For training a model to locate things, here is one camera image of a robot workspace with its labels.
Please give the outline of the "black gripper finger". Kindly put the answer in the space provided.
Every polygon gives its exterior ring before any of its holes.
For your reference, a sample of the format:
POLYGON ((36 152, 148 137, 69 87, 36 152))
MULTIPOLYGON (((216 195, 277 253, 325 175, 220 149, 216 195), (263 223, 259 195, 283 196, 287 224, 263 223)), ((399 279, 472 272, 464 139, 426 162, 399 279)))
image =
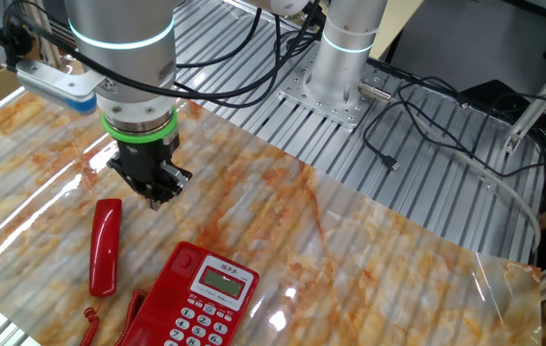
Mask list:
POLYGON ((156 190, 154 208, 159 209, 182 193, 192 174, 174 164, 160 164, 155 170, 154 177, 156 190))
POLYGON ((123 170, 117 161, 108 161, 107 166, 113 169, 136 194, 145 200, 149 209, 158 209, 158 202, 154 199, 152 185, 135 180, 123 170))

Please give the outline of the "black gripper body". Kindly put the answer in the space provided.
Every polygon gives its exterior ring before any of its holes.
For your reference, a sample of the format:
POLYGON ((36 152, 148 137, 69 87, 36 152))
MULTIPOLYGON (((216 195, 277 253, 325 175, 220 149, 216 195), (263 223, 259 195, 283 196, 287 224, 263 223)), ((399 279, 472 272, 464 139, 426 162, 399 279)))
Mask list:
POLYGON ((152 185, 155 197, 155 170, 160 164, 174 164, 172 155, 179 148, 180 139, 171 136, 140 144, 118 140, 117 144, 118 152, 109 161, 117 161, 135 180, 152 185))

